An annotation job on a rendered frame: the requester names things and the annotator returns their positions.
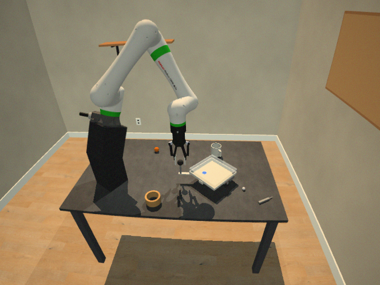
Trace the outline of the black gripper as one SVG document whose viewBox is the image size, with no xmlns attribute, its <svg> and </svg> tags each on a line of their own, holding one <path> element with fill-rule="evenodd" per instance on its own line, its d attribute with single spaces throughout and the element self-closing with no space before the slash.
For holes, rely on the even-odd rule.
<svg viewBox="0 0 380 285">
<path fill-rule="evenodd" d="M 183 154 L 184 154 L 184 165 L 185 165 L 186 159 L 187 159 L 186 156 L 189 156 L 190 141 L 186 141 L 185 140 L 185 133 L 184 134 L 180 134 L 180 135 L 172 134 L 172 137 L 173 137 L 173 141 L 169 141 L 168 145 L 170 147 L 171 156 L 173 156 L 173 158 L 174 158 L 175 165 L 176 165 L 176 150 L 177 150 L 177 147 L 181 147 L 182 148 L 182 151 L 183 151 Z M 175 145 L 175 151 L 174 151 L 174 153 L 172 151 L 172 143 Z M 185 149 L 184 149 L 184 144 L 185 143 L 187 145 L 187 153 L 185 152 Z"/>
</svg>

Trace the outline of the grey mug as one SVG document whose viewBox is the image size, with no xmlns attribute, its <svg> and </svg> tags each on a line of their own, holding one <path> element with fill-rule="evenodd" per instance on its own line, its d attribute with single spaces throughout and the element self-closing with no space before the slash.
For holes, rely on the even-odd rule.
<svg viewBox="0 0 380 285">
<path fill-rule="evenodd" d="M 221 145 L 219 143 L 213 143 L 211 145 L 211 154 L 216 157 L 221 157 Z"/>
</svg>

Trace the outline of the orange tape roll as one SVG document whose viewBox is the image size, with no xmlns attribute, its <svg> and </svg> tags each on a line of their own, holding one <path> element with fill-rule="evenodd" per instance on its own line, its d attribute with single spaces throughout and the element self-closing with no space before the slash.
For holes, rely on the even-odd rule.
<svg viewBox="0 0 380 285">
<path fill-rule="evenodd" d="M 149 200 L 151 197 L 157 197 L 156 200 Z M 147 206 L 156 207 L 161 203 L 160 193 L 158 191 L 149 191 L 145 195 L 145 201 Z"/>
</svg>

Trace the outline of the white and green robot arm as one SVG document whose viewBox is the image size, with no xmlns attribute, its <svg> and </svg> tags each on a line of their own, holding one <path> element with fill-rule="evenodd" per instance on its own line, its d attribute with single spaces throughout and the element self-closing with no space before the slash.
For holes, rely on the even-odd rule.
<svg viewBox="0 0 380 285">
<path fill-rule="evenodd" d="M 136 24 L 117 58 L 92 87 L 90 99 L 92 103 L 100 107 L 100 112 L 94 111 L 89 114 L 80 112 L 79 115 L 88 117 L 90 122 L 100 125 L 120 126 L 120 113 L 124 98 L 124 88 L 121 85 L 146 51 L 163 72 L 178 98 L 168 105 L 171 133 L 184 134 L 186 132 L 186 114 L 197 107 L 198 99 L 178 69 L 156 24 L 147 19 Z"/>
</svg>

